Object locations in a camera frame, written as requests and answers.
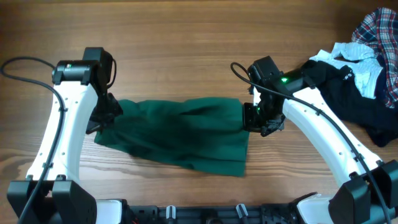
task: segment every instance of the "dark green fabric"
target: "dark green fabric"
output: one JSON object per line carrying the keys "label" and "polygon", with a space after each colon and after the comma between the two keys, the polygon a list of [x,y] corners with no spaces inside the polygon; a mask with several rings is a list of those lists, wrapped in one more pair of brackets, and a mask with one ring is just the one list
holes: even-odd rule
{"label": "dark green fabric", "polygon": [[249,133],[243,130],[238,99],[121,100],[119,104],[124,114],[98,132],[95,143],[187,169],[244,175]]}

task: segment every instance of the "red and blue plaid cloth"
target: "red and blue plaid cloth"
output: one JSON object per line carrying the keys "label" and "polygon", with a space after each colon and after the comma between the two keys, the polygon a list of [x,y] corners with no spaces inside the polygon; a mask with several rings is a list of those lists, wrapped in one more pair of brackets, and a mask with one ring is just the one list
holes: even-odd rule
{"label": "red and blue plaid cloth", "polygon": [[378,8],[357,26],[352,42],[365,44],[382,56],[386,63],[385,103],[394,108],[398,101],[398,15],[391,9]]}

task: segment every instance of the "light blue cloth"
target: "light blue cloth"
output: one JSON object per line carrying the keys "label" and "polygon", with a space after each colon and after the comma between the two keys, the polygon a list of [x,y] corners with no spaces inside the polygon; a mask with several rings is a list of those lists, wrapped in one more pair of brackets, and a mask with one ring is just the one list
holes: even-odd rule
{"label": "light blue cloth", "polygon": [[[344,62],[336,59],[341,56],[346,60],[359,60],[359,62]],[[321,50],[316,56],[310,57],[310,60],[326,62],[338,69],[341,69],[345,65],[349,66],[353,70],[355,85],[361,95],[366,98],[375,99],[376,81],[383,69],[376,57],[373,49],[364,44],[335,43],[331,53]]]}

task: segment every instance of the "wooden table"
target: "wooden table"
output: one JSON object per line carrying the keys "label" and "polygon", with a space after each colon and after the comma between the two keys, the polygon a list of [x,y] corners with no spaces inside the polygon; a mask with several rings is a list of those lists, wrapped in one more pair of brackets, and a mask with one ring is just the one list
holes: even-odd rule
{"label": "wooden table", "polygon": [[[393,1],[1,4],[0,61],[31,55],[56,64],[81,59],[87,46],[102,46],[118,61],[111,89],[117,99],[225,96],[245,102],[251,100],[248,86],[232,74],[231,62],[249,66],[271,55],[287,72],[320,49],[349,42],[364,16],[380,5],[397,10]],[[7,70],[51,83],[51,71],[41,64],[19,62]],[[16,222],[7,188],[10,180],[24,179],[35,158],[51,99],[42,87],[0,77],[0,223]],[[378,148],[363,129],[347,125],[384,160],[398,159],[398,141]],[[130,205],[255,205],[337,189],[323,159],[290,121],[266,138],[251,134],[245,178],[133,158],[93,138],[85,138],[80,179],[96,198],[126,198]]]}

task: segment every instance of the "robotic arm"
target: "robotic arm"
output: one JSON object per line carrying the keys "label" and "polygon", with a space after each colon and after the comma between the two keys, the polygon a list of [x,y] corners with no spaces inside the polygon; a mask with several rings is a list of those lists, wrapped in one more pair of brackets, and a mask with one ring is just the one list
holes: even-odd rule
{"label": "robotic arm", "polygon": [[[78,171],[85,133],[100,131],[123,113],[108,93],[112,56],[102,48],[86,48],[83,60],[61,61],[53,71],[55,89],[67,111],[51,169],[34,195],[23,223],[385,223],[382,207],[363,166],[336,128],[318,111],[253,87],[254,103],[244,104],[244,128],[267,136],[292,120],[328,164],[340,187],[336,195],[305,195],[289,204],[245,207],[167,208],[137,207],[125,200],[96,200],[80,185]],[[285,95],[307,101],[326,113],[348,136],[371,170],[387,203],[390,218],[397,216],[398,163],[383,163],[363,146],[333,114],[320,92],[300,72],[281,73],[270,57],[249,68],[250,80]],[[20,217],[43,172],[59,119],[54,97],[42,145],[24,181],[10,183],[7,199]]]}

